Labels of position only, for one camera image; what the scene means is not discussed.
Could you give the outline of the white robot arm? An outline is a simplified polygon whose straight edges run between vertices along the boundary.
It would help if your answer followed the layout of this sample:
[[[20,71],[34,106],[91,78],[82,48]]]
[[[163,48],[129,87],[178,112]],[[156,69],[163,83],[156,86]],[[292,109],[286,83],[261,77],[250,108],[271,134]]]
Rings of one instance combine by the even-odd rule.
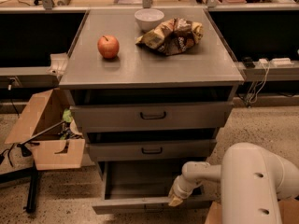
[[[220,165],[188,161],[169,191],[169,204],[178,206],[204,180],[221,183],[222,224],[282,224],[278,202],[299,195],[299,168],[252,143],[237,143]]]

